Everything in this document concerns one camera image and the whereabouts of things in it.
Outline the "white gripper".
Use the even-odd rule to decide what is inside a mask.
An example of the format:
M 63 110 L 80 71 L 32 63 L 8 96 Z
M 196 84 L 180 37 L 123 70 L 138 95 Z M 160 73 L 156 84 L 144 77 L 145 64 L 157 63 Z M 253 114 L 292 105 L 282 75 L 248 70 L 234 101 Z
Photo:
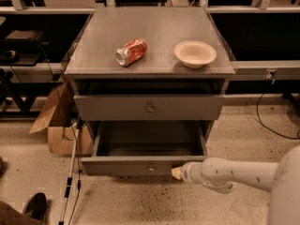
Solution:
M 209 171 L 210 166 L 205 162 L 189 162 L 181 168 L 173 168 L 172 176 L 190 184 L 199 184 L 221 194 L 234 191 L 235 183 L 215 177 L 216 171 Z

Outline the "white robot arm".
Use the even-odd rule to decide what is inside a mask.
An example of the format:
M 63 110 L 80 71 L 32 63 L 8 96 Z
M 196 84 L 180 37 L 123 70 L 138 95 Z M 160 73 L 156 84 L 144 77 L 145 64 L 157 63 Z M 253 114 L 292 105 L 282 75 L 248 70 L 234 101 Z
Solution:
M 267 225 L 300 225 L 299 146 L 285 154 L 279 163 L 209 157 L 203 162 L 172 168 L 172 176 L 222 194 L 233 192 L 236 183 L 270 192 Z

